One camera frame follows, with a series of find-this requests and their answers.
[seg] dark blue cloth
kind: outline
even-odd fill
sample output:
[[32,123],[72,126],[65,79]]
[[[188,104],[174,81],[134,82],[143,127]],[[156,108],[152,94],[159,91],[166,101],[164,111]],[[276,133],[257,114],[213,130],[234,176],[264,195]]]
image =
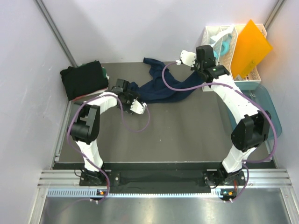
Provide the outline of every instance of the dark blue cloth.
[[[141,87],[138,87],[135,82],[132,82],[128,87],[130,90],[138,92],[143,102],[147,104],[177,102],[185,99],[194,91],[190,90],[180,92],[169,89],[162,79],[162,70],[165,67],[163,62],[151,58],[144,58],[143,63],[151,66],[149,73],[153,76],[153,80]],[[177,81],[169,72],[169,69],[165,70],[164,77],[171,87],[177,89],[189,88],[203,83],[197,72],[193,72],[183,82]]]

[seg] white wall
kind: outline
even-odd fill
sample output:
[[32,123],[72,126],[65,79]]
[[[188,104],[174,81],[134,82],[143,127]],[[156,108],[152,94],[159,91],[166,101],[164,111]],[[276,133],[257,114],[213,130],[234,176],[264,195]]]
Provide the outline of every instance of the white wall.
[[274,0],[44,0],[78,64],[177,60],[206,25],[264,23]]
[[268,89],[277,110],[282,134],[278,138],[277,159],[287,168],[299,196],[299,26],[297,0],[287,0],[267,38],[273,51],[260,63],[262,84]]
[[69,62],[33,0],[2,2],[0,36],[0,223],[22,224],[53,153]]

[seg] black cloth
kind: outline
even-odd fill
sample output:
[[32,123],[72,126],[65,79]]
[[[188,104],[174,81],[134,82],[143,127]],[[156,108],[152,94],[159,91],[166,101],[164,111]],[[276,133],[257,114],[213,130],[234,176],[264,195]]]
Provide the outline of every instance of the black cloth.
[[[153,77],[153,80],[141,87],[138,87],[135,82],[129,85],[130,90],[140,94],[140,99],[143,102],[148,104],[177,102],[185,99],[194,91],[173,91],[169,89],[162,80],[162,70],[165,67],[163,62],[151,58],[144,58],[143,63],[151,66],[149,73]],[[189,88],[203,83],[197,72],[193,72],[183,82],[176,80],[169,72],[169,69],[165,70],[164,77],[168,85],[177,89]]]
[[60,72],[69,100],[108,87],[99,61],[90,62],[77,68],[68,67]]

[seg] white basket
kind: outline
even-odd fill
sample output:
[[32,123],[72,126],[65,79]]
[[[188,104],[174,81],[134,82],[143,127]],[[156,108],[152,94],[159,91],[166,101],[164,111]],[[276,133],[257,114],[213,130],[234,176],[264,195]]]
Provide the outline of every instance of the white basket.
[[[263,24],[258,24],[256,25],[259,30],[262,32],[262,34],[264,35],[264,37],[267,36],[267,32],[265,27],[263,26]],[[201,45],[209,45],[209,40],[211,38],[211,36],[218,34],[219,32],[226,30],[229,26],[206,26],[205,30],[204,30],[204,35],[202,38],[202,42]],[[233,59],[233,55],[234,55],[234,51],[235,51],[235,46],[237,43],[237,39],[238,39],[238,35],[239,33],[244,29],[245,25],[237,25],[235,26],[233,32],[231,33],[232,35],[232,40],[230,41],[229,44],[229,51],[226,55],[224,56],[220,56],[219,59],[216,60],[216,63],[220,63],[223,64],[227,70],[229,71],[229,73],[231,74],[231,69],[230,69],[230,65]],[[213,47],[213,49],[216,51],[216,53],[218,55],[220,55],[220,51],[221,51],[221,45],[222,45],[222,39],[219,40],[215,46]],[[260,83],[261,82],[261,78],[257,72],[256,67],[246,76],[245,79],[242,80],[235,80],[236,85],[238,84],[250,84],[250,83]],[[246,85],[246,89],[247,90],[254,90],[258,85]],[[202,88],[203,91],[211,91],[211,89],[208,86],[205,86]]]

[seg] gray tabletop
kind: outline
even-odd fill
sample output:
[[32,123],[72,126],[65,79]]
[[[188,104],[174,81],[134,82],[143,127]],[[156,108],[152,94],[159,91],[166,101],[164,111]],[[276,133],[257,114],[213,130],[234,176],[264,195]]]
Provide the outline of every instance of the gray tabletop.
[[[151,80],[150,66],[143,63],[108,63],[104,66],[110,76],[110,87],[118,78],[139,85]],[[184,65],[173,65],[170,71],[179,81],[192,73]],[[232,146],[228,111],[214,92],[198,89],[180,102],[150,104],[149,111],[150,124],[141,133],[132,133],[125,128],[116,107],[101,115],[97,143],[103,161],[222,161]],[[124,118],[132,129],[138,130],[146,125],[148,115],[125,114]],[[267,155],[263,144],[250,159]],[[83,158],[64,141],[59,161],[83,162]]]

